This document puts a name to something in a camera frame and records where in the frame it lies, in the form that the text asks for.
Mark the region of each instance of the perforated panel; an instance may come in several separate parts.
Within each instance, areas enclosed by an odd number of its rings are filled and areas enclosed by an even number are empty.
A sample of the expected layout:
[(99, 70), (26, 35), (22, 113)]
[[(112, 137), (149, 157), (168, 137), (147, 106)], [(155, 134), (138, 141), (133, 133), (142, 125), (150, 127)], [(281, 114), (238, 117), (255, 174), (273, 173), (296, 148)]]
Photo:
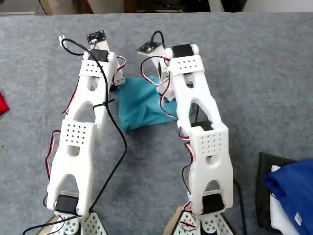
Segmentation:
[[(192, 218), (190, 213), (184, 212), (179, 220), (184, 221), (184, 219), (186, 219), (186, 216), (188, 216), (188, 218)], [(214, 234), (217, 231), (218, 235), (233, 235), (232, 230), (229, 228), (228, 224), (223, 219), (221, 214), (202, 215), (201, 224), (206, 234)], [(187, 230), (180, 223), (178, 223), (175, 227), (173, 235), (201, 235), (200, 226), (197, 226), (196, 229), (193, 230)]]
[[(65, 222), (65, 225), (62, 227), (63, 223), (56, 224), (52, 228), (51, 232), (57, 231), (60, 229), (60, 231), (54, 233), (55, 235), (73, 235), (77, 232), (74, 228), (79, 226), (78, 219), (72, 219)], [(85, 222), (84, 227), (82, 228), (82, 235), (108, 235), (106, 230), (104, 229), (98, 215), (96, 213), (91, 213), (88, 220)]]
[(107, 235), (96, 213), (91, 213), (88, 220), (85, 222), (84, 235)]
[[(187, 222), (189, 224), (192, 224), (196, 226), (195, 228), (188, 226), (186, 224), (183, 224), (182, 222)], [(173, 235), (197, 235), (200, 234), (200, 226), (199, 223), (197, 224), (191, 215), (191, 213), (184, 212), (179, 222), (175, 228), (175, 231), (173, 232)]]
[(201, 153), (203, 156), (212, 156), (223, 150), (224, 144), (227, 143), (226, 131), (207, 131), (204, 135), (197, 138), (200, 143)]
[(169, 70), (173, 76), (197, 71), (204, 71), (204, 66), (199, 55), (173, 58)]
[[(110, 66), (109, 63), (100, 62), (103, 71), (106, 67)], [(93, 76), (93, 77), (103, 77), (100, 68), (97, 66), (97, 63), (93, 60), (84, 60), (80, 68), (79, 76)]]
[(216, 226), (218, 228), (218, 234), (220, 235), (233, 235), (232, 230), (227, 225), (221, 214), (216, 215), (203, 215), (201, 218), (203, 230), (210, 234), (209, 231), (214, 231)]
[(94, 123), (63, 120), (60, 141), (68, 145), (81, 147), (91, 135)]

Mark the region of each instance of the white plastic frame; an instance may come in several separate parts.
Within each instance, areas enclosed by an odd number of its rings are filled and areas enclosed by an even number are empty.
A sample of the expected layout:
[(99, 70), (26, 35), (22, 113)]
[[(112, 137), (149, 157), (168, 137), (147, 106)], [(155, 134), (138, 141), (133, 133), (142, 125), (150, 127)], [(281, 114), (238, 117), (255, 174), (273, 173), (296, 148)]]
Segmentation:
[[(100, 68), (93, 60), (88, 59), (89, 55), (85, 52), (76, 93), (68, 114), (62, 121), (60, 143), (52, 162), (50, 182), (47, 187), (47, 208), (54, 211), (60, 194), (72, 194), (61, 192), (61, 185), (67, 175), (73, 175), (79, 190), (76, 212), (82, 216), (88, 214), (91, 206), (93, 148), (95, 140), (102, 137), (107, 114), (106, 107), (102, 105), (94, 108), (94, 123), (79, 122), (78, 119), (88, 105), (94, 106), (105, 101), (106, 92), (110, 91), (113, 75), (119, 68), (116, 54), (110, 52), (107, 41), (97, 43), (95, 47), (92, 45), (92, 48), (109, 51), (108, 62), (99, 62), (106, 75), (108, 90), (105, 89), (105, 80)], [(125, 82), (121, 70), (116, 73), (115, 80)], [(94, 91), (90, 90), (92, 83), (97, 84)]]
[[(189, 136), (194, 159), (190, 166), (188, 199), (192, 212), (200, 216), (203, 212), (202, 197), (212, 194), (207, 191), (208, 184), (217, 181), (224, 209), (233, 205), (233, 168), (229, 156), (228, 128), (222, 123), (215, 99), (212, 97), (204, 74), (204, 66), (199, 48), (192, 44), (194, 55), (173, 58), (171, 48), (163, 50), (161, 55), (170, 59), (168, 66), (161, 66), (162, 74), (170, 73), (171, 87), (177, 101), (178, 128)], [(201, 127), (191, 127), (189, 111), (192, 103), (197, 103), (212, 123), (212, 129), (204, 131)]]

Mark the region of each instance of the blue cloth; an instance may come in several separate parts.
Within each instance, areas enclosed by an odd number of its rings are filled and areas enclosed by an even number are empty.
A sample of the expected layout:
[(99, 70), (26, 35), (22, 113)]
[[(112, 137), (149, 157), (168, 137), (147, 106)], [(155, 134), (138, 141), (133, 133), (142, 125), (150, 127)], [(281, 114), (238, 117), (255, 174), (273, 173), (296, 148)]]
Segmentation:
[[(149, 77), (154, 82), (159, 78)], [(170, 114), (176, 114), (177, 103), (164, 103), (163, 108)], [(119, 88), (119, 120), (124, 130), (135, 129), (175, 118), (167, 116), (160, 108), (160, 94), (156, 86), (144, 78), (127, 78), (125, 84)]]
[[(283, 166), (264, 176), (264, 185), (278, 199), (301, 235), (313, 235), (313, 160)], [(295, 220), (299, 213), (301, 226)]]

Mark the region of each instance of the teal cloth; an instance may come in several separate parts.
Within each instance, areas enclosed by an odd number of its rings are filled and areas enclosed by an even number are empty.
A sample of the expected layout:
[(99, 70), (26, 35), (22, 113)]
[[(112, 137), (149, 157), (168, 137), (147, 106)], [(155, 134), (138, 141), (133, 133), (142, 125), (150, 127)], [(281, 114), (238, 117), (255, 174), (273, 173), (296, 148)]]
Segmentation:
[[(159, 79), (150, 76), (154, 82)], [(176, 100), (164, 102), (163, 108), (170, 114), (176, 114)], [(124, 130), (140, 126), (153, 125), (175, 120), (167, 116), (160, 108), (160, 94), (156, 86), (144, 78), (126, 78), (125, 84), (119, 87), (119, 120)]]

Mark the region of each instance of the red fabric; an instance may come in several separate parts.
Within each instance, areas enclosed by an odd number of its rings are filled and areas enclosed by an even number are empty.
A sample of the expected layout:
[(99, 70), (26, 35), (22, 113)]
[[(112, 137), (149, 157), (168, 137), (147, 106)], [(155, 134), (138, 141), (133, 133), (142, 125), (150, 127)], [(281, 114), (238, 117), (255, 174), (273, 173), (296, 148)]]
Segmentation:
[(5, 100), (0, 93), (0, 115), (4, 114), (8, 110), (9, 110), (9, 106), (5, 103)]

